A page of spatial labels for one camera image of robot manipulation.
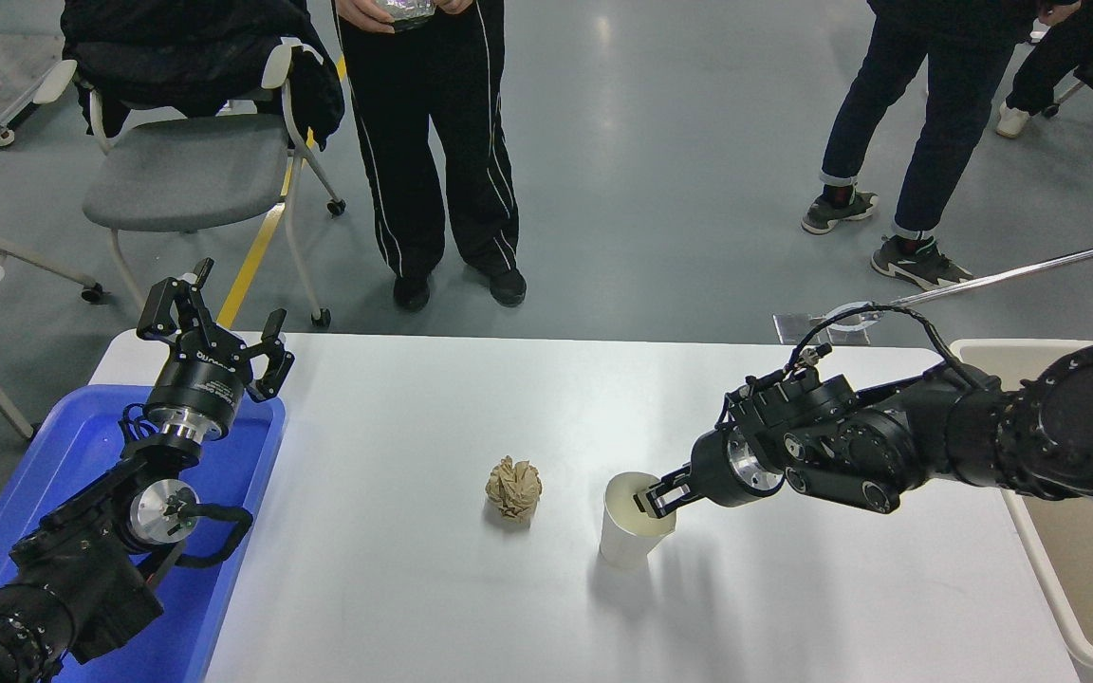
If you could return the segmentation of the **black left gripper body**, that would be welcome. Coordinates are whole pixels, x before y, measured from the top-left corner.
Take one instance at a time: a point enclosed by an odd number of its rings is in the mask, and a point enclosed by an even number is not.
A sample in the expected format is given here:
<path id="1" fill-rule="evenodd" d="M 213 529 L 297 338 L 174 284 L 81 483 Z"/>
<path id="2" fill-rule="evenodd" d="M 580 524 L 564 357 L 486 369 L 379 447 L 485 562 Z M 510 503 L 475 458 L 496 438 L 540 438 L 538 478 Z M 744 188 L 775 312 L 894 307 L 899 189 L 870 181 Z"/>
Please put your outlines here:
<path id="1" fill-rule="evenodd" d="M 175 415 L 196 414 L 214 431 L 227 431 L 240 407 L 251 368 L 243 360 L 243 344 L 209 349 L 171 345 L 155 388 L 146 399 L 146 419 L 161 425 Z"/>

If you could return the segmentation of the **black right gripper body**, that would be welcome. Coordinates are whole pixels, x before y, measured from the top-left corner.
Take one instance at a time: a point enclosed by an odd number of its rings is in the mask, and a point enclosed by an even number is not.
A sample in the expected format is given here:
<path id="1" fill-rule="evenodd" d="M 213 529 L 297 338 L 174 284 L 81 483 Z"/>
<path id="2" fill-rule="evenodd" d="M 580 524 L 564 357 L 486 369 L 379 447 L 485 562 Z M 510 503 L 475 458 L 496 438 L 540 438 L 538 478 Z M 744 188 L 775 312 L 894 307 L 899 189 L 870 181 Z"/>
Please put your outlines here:
<path id="1" fill-rule="evenodd" d="M 700 436 L 690 454 L 690 492 L 733 508 L 754 501 L 754 455 L 737 429 Z"/>

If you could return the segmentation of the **person's right hand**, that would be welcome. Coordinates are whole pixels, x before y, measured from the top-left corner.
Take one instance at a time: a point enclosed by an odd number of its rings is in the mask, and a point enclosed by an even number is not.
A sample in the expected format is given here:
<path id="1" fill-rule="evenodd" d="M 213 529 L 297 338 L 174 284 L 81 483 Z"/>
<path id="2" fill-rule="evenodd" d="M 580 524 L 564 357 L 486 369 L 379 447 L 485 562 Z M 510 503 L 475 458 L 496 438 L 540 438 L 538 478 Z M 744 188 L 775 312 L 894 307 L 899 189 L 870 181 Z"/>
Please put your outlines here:
<path id="1" fill-rule="evenodd" d="M 372 0 L 334 0 L 334 13 L 348 25 L 365 33 L 393 34 L 395 17 L 379 3 Z"/>

